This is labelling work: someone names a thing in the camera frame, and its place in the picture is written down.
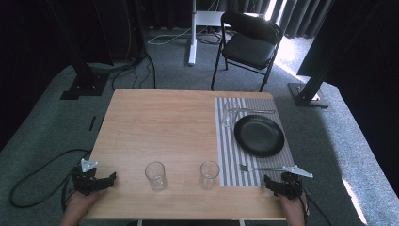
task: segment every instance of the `table leg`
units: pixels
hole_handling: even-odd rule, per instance
[[[196,38],[196,0],[193,0],[193,12],[192,12],[192,27],[191,27],[191,46],[190,46],[190,57],[188,59],[188,65],[194,66],[196,63],[197,53],[197,38]]]

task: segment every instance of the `chair leg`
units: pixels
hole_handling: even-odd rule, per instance
[[[215,69],[214,69],[214,76],[212,78],[211,90],[214,90],[217,66],[219,64],[221,50],[222,50],[222,43],[220,43],[219,50],[217,51],[216,64],[215,64]]]
[[[264,74],[264,78],[263,78],[263,81],[261,84],[261,88],[259,89],[259,92],[263,91],[264,85],[266,85],[267,80],[269,79],[270,72],[272,71],[272,66],[273,66],[273,63],[270,63],[269,66],[267,67],[266,73]]]
[[[225,58],[225,65],[226,65],[226,71],[229,69],[229,64],[227,63],[227,59]]]

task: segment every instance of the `black chair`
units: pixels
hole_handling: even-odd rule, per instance
[[[225,57],[226,70],[232,64],[264,75],[259,92],[267,83],[273,62],[282,39],[281,29],[274,23],[260,17],[252,17],[240,12],[228,11],[221,17],[222,40],[217,52],[211,90],[214,90],[220,54]],[[235,33],[226,40],[228,24]]]

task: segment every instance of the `white stand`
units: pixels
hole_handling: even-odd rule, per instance
[[[197,11],[196,0],[193,0],[193,14],[192,14],[192,28],[191,28],[191,46],[190,46],[190,57],[188,59],[188,65],[194,66],[196,64],[197,54],[197,38],[196,28],[197,25],[210,25],[220,26],[220,18],[224,12],[219,11]]]

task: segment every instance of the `black plate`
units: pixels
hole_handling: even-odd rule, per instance
[[[248,115],[234,126],[234,136],[244,151],[258,157],[268,157],[279,153],[284,146],[281,128],[261,115]]]

